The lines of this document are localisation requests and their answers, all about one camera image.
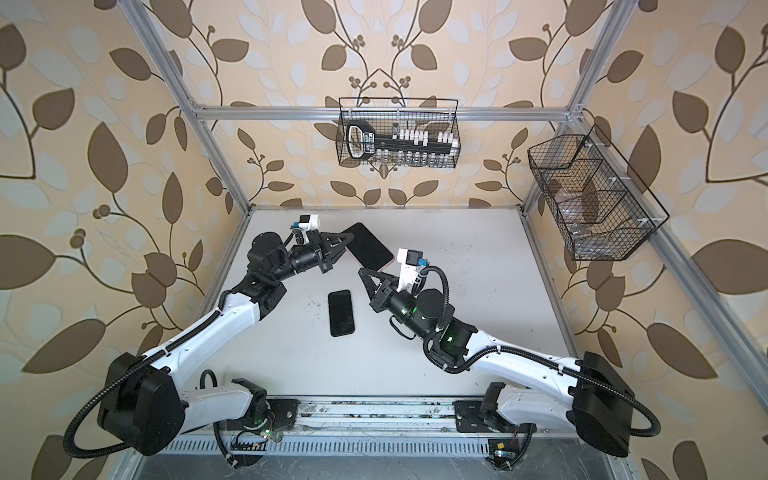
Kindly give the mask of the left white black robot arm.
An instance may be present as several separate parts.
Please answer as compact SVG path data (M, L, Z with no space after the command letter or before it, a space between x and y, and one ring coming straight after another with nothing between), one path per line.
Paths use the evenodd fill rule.
M268 426L266 391L251 381L236 378L194 390L185 385L207 360L278 306L285 280L313 268L330 271L354 236L296 228L292 238L294 245L275 232L256 236L244 278L221 294L211 312L141 356L115 360L98 404L98 425L144 455L161 451L182 433L221 421L249 429Z

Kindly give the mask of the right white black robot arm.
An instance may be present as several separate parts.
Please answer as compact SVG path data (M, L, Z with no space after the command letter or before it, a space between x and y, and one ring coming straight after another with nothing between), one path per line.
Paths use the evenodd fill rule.
M454 315L437 289L399 290L397 277L362 268L358 275L376 313L388 312L406 339L420 340L426 359L445 373L478 372L497 377L484 397L485 427L554 425L572 429L597 450L629 453L635 395L604 357L537 353L499 340Z

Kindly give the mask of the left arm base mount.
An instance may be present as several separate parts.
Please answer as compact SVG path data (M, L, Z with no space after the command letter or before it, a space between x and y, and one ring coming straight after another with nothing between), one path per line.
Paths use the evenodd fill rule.
M240 419L214 423L219 453L233 469L255 465L295 425L298 407L297 399L264 399Z

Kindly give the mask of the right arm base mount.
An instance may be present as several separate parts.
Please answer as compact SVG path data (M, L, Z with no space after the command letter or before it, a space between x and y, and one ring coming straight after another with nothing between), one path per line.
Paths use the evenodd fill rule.
M453 403L456 430L459 433L500 433L501 439L489 441L486 461L497 471L513 471L523 460L537 431L535 424L514 424L504 419L488 402L459 400Z

